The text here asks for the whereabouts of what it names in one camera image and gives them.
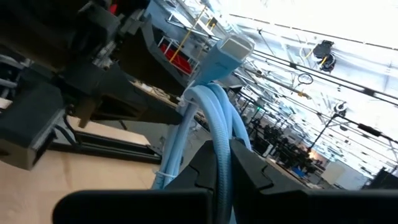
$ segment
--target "black metal frame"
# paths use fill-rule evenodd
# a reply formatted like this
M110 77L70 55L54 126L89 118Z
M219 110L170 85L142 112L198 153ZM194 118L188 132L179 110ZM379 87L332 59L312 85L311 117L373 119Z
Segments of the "black metal frame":
M53 142L50 150L152 164L160 164L162 160L162 151L158 147L134 144L83 132L75 132L75 134L81 140L78 147Z

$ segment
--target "workstation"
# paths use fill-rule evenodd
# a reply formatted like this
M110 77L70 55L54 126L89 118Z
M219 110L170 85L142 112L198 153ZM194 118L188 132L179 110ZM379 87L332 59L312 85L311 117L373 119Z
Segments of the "workstation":
M393 218L395 48L221 8L0 2L0 222Z

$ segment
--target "light blue cable bundle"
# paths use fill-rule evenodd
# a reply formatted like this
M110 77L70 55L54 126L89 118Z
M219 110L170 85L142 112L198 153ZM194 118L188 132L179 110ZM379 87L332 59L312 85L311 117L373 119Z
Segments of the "light blue cable bundle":
M153 189L163 189L178 175L189 124L200 107L208 121L217 157L217 223L227 223L231 216L232 173L229 140L232 138L233 130L236 137L243 139L246 147L251 149L246 128L225 91L219 85L209 83L211 80L229 75L243 63L242 60L222 51L223 44L223 41L218 42L209 51L201 63L201 74L185 90L182 102L177 107L177 111L183 115L183 121L180 125L169 128L162 163L152 186Z

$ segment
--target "floor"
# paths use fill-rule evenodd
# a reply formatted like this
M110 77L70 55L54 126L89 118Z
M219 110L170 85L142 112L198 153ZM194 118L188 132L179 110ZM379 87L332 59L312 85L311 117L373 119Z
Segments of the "floor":
M104 122L115 128L119 123ZM164 124L126 122L130 131L143 134L152 145L166 136ZM210 135L191 133L185 167ZM30 172L0 162L0 223L49 224L54 205L63 196L83 189L148 189L156 165L47 151Z

